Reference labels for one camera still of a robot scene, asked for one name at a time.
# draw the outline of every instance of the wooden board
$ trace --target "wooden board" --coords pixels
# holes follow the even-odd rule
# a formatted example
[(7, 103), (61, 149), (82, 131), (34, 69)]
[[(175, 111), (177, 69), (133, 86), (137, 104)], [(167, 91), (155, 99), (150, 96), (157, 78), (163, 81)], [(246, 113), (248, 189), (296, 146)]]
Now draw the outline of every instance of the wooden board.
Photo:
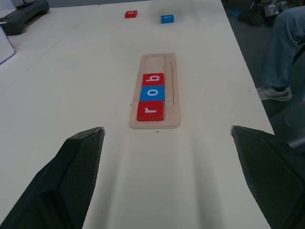
[[(142, 87), (143, 74), (164, 73), (165, 77), (165, 112), (163, 121), (137, 121), (138, 103)], [(179, 101), (178, 75), (174, 53), (143, 55), (140, 60), (138, 78), (134, 90), (129, 125), (135, 129), (166, 129), (180, 126), (181, 112)]]

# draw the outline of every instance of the blue letter block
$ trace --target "blue letter block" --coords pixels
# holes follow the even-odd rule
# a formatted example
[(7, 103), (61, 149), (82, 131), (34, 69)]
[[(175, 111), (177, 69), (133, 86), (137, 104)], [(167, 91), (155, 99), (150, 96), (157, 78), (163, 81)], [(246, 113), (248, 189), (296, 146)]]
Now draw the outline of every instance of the blue letter block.
[(173, 15), (162, 15), (161, 16), (161, 24), (164, 23), (173, 23)]
[(143, 86), (140, 101), (165, 101), (164, 86)]

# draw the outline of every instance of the shoe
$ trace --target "shoe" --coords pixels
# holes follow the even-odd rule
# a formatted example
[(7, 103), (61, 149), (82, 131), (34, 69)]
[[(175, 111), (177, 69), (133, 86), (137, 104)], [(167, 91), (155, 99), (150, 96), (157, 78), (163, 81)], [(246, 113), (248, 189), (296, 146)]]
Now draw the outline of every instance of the shoe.
[(257, 93), (261, 100), (275, 100), (280, 102), (288, 102), (292, 98), (290, 86), (286, 87), (284, 91), (278, 92), (273, 87), (257, 88)]

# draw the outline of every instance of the red letter block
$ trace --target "red letter block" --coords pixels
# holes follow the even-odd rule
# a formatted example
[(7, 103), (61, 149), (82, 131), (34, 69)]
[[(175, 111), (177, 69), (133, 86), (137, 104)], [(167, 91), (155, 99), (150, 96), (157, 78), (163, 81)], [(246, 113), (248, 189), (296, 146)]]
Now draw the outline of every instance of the red letter block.
[(163, 73), (149, 73), (143, 75), (142, 86), (159, 86), (164, 85)]
[(137, 121), (163, 121), (164, 106), (163, 101), (145, 101), (139, 102)]
[(127, 11), (125, 13), (125, 18), (135, 18), (138, 15), (138, 11), (134, 10), (134, 11)]

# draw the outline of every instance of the jeans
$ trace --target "jeans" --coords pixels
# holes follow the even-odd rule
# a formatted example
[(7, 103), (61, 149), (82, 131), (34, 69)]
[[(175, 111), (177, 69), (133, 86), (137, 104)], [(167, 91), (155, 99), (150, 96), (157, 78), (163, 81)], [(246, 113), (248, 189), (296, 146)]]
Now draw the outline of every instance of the jeans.
[(277, 16), (264, 58), (260, 87), (286, 87), (289, 73), (305, 38), (305, 6), (285, 10)]

